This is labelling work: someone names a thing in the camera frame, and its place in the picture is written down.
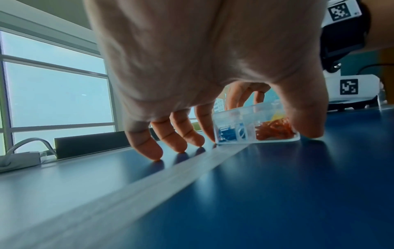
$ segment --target qr code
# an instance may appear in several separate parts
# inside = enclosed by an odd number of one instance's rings
[[[348,18],[351,16],[346,3],[341,3],[339,5],[329,7],[328,12],[330,13],[333,21],[339,21],[339,20],[342,20],[344,18]]]
[[[341,80],[341,95],[358,94],[358,79]]]

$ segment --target white cable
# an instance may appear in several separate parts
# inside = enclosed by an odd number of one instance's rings
[[[40,141],[42,142],[47,148],[48,150],[57,157],[56,151],[52,148],[52,146],[50,145],[50,143],[44,139],[41,138],[37,138],[37,137],[32,137],[32,138],[28,138],[25,140],[20,141],[19,143],[15,144],[14,146],[12,146],[7,153],[2,157],[2,160],[0,161],[0,167],[7,167],[11,162],[10,162],[10,157],[11,155],[15,152],[15,150],[27,143],[30,142],[34,142],[34,141]]]

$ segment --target finger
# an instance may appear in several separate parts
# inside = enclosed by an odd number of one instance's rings
[[[179,135],[181,135],[181,137],[183,137],[186,142],[201,147],[205,143],[205,138],[194,130],[188,113],[189,109],[173,112],[171,113],[170,120],[175,129],[178,131]]]
[[[231,84],[225,103],[227,110],[237,108],[242,94],[246,91],[249,85],[250,83],[240,81]]]
[[[151,122],[158,138],[178,153],[183,153],[188,147],[187,142],[175,132],[169,117]]]
[[[243,107],[247,99],[250,97],[250,95],[253,93],[252,89],[249,87],[245,90],[245,92],[242,93],[241,97],[238,100],[237,107]]]
[[[255,91],[254,92],[253,104],[255,105],[255,104],[258,104],[258,103],[263,103],[265,96],[266,96],[265,92]]]
[[[272,87],[295,129],[310,138],[323,135],[328,93],[318,56]]]
[[[212,109],[214,106],[214,102],[206,104],[206,105],[199,105],[194,108],[196,113],[197,120],[201,126],[201,129],[204,133],[208,136],[208,138],[215,142],[215,135],[213,131],[213,121],[212,121]]]
[[[147,158],[157,161],[163,156],[163,149],[152,138],[148,129],[149,123],[146,122],[129,122],[128,130],[141,130],[139,132],[126,131],[126,137],[130,145],[140,154]]]

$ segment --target black cable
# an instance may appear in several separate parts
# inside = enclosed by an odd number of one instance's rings
[[[362,71],[364,71],[367,68],[374,67],[374,66],[394,66],[394,63],[378,63],[378,64],[371,64],[371,65],[366,65],[360,68],[360,70],[357,72],[356,75],[360,75]]]

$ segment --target clear plastic container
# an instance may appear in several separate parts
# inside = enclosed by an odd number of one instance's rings
[[[217,144],[292,142],[300,139],[279,101],[214,113],[212,118]]]

